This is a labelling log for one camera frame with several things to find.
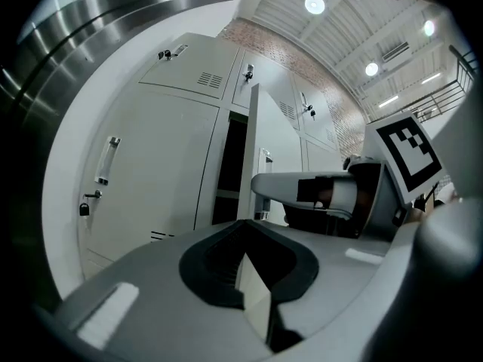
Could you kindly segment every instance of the open locker door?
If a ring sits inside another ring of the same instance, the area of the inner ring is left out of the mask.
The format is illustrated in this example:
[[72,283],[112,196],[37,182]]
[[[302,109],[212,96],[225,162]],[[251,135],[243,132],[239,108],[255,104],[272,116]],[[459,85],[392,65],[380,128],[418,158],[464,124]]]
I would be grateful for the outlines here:
[[[251,179],[255,175],[301,171],[302,152],[297,132],[263,87],[253,86],[237,218],[255,217],[255,194],[251,191]],[[287,225],[284,216],[283,206],[272,201],[268,221]]]

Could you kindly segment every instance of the ceiling light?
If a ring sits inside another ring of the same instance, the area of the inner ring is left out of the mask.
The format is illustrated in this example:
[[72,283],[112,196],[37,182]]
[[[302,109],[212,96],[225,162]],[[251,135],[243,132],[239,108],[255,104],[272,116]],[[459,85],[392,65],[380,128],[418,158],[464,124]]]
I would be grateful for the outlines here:
[[365,73],[369,76],[374,76],[377,74],[377,70],[379,70],[379,66],[376,63],[369,63],[365,68]]
[[308,12],[314,15],[319,15],[324,12],[324,0],[305,0],[305,8]]
[[426,36],[431,36],[433,33],[435,33],[435,24],[431,20],[427,20],[424,23],[424,33]]
[[390,104],[391,102],[394,102],[395,100],[397,100],[399,98],[399,95],[396,95],[395,97],[392,97],[390,100],[387,100],[386,102],[382,102],[379,107],[383,107],[385,105],[388,105]]
[[437,77],[439,77],[440,75],[441,75],[441,73],[440,73],[440,72],[438,72],[436,75],[433,75],[433,76],[430,76],[430,77],[429,77],[429,78],[427,78],[427,79],[424,79],[424,80],[421,82],[421,84],[425,84],[425,83],[427,83],[427,82],[429,82],[429,81],[432,81],[434,78],[437,78]]

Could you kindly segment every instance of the sticker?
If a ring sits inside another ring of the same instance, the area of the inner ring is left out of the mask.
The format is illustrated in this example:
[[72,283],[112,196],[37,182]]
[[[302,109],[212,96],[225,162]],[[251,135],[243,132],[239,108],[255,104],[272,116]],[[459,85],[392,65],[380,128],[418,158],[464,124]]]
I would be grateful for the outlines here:
[[376,132],[389,150],[408,192],[442,170],[425,133],[412,117],[380,127]]

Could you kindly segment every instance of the white locker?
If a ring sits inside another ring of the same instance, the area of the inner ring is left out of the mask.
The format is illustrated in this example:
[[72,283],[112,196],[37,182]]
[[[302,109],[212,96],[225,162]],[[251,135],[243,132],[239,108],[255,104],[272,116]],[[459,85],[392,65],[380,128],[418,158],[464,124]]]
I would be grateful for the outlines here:
[[[266,163],[269,153],[271,163]],[[277,111],[277,104],[257,85],[252,90],[247,139],[241,173],[238,219],[253,219],[255,194],[251,191],[251,179],[258,173],[290,173],[302,171],[300,138],[290,122]],[[285,210],[279,202],[272,201],[268,221],[287,225]]]
[[[246,82],[243,74],[247,72],[249,64],[254,66],[254,76]],[[256,84],[263,86],[291,125],[299,130],[301,111],[297,109],[289,71],[270,59],[245,51],[233,95],[233,103],[249,108],[251,88]]]
[[186,33],[170,48],[173,56],[159,60],[140,80],[221,99],[238,46],[209,36]]
[[333,172],[342,170],[342,161],[339,152],[330,152],[309,141],[307,155],[309,158],[309,172]]
[[[85,170],[82,193],[103,193],[89,201],[88,250],[116,261],[140,245],[194,229],[217,112],[217,107],[141,88],[119,100]],[[94,179],[110,137],[121,142],[103,186]]]
[[310,115],[310,111],[303,112],[302,119],[305,133],[337,150],[334,122],[324,94],[300,76],[294,74],[294,77],[300,101],[302,104],[312,105],[313,110],[315,110],[315,119]]

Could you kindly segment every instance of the white ceiling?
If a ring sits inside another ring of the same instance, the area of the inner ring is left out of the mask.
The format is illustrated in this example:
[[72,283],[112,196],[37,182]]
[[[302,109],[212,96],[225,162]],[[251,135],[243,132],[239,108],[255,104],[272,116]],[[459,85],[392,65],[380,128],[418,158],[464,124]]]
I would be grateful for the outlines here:
[[[380,118],[441,87],[448,45],[438,22],[446,13],[418,0],[324,0],[325,11],[310,14],[305,0],[243,0],[239,15],[289,38],[313,55],[347,87],[371,120]],[[427,37],[426,20],[436,23],[436,32]],[[411,58],[391,70],[382,69],[382,56],[405,41]],[[365,67],[376,62],[374,77]],[[443,72],[441,78],[421,85],[421,81]],[[379,108],[395,95],[399,99]]]

